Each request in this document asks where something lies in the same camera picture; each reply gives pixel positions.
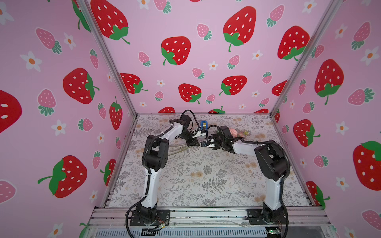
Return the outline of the pink flower bouquet green stems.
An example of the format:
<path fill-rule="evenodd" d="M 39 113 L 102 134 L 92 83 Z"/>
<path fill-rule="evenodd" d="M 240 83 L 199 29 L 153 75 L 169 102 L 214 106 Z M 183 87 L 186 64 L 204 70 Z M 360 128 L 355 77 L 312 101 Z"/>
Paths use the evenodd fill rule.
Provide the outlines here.
<path fill-rule="evenodd" d="M 232 135 L 232 137 L 236 138 L 238 136 L 238 132 L 235 130 L 235 129 L 229 129 L 229 133 Z M 173 151 L 170 151 L 169 155 L 172 156 L 172 155 L 175 155 L 175 154 L 178 154 L 178 153 L 181 153 L 181 152 L 184 152 L 184 151 L 187 151 L 189 150 L 190 147 L 181 147 L 180 149 L 177 149 L 177 150 L 173 150 Z"/>

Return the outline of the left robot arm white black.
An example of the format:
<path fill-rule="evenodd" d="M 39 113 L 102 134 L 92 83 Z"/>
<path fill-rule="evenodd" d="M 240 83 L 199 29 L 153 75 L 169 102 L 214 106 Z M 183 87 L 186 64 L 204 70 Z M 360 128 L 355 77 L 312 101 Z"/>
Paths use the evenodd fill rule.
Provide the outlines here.
<path fill-rule="evenodd" d="M 186 146 L 200 146 L 198 137 L 202 135 L 195 115 L 190 117 L 183 112 L 178 119 L 171 119 L 169 127 L 157 135 L 147 137 L 142 155 L 145 168 L 143 198 L 132 207 L 136 209 L 135 218 L 144 223 L 154 223 L 157 214 L 157 192 L 159 178 L 169 158 L 169 145 L 175 139 L 183 139 Z"/>

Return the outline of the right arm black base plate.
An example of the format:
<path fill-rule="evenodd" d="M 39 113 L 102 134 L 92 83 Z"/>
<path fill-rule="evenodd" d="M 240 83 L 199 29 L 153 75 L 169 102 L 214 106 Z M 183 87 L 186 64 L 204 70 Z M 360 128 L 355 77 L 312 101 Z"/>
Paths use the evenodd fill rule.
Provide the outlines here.
<path fill-rule="evenodd" d="M 288 217 L 283 208 L 271 209 L 248 209 L 245 220 L 251 225 L 286 225 Z"/>

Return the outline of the blue tape dispenser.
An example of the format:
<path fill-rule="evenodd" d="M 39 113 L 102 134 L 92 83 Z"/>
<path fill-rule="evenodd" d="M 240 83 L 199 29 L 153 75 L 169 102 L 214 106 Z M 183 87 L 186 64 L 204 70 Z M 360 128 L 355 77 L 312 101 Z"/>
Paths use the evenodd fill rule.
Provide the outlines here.
<path fill-rule="evenodd" d="M 208 127 L 207 121 L 201 121 L 201 123 L 200 123 L 200 131 L 201 131 L 201 133 L 206 133 L 207 127 Z"/>

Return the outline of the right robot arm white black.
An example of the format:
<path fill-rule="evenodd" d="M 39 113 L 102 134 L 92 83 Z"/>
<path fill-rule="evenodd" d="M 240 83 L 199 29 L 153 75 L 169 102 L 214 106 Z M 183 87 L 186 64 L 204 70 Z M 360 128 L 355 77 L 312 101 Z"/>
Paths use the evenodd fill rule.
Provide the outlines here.
<path fill-rule="evenodd" d="M 222 149 L 232 154 L 255 156 L 266 178 L 266 197 L 260 218 L 268 224 L 284 221 L 289 224 L 287 208 L 283 202 L 284 181 L 290 175 L 291 164 L 283 147 L 277 142 L 249 141 L 234 137 L 227 126 L 208 126 L 203 146 Z"/>

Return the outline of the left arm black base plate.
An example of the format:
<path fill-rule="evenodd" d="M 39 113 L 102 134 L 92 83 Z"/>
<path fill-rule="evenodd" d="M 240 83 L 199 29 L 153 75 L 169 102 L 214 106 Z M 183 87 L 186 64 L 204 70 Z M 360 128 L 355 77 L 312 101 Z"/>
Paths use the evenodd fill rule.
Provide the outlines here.
<path fill-rule="evenodd" d="M 133 211 L 130 216 L 130 226 L 159 226 L 168 224 L 171 210 Z"/>

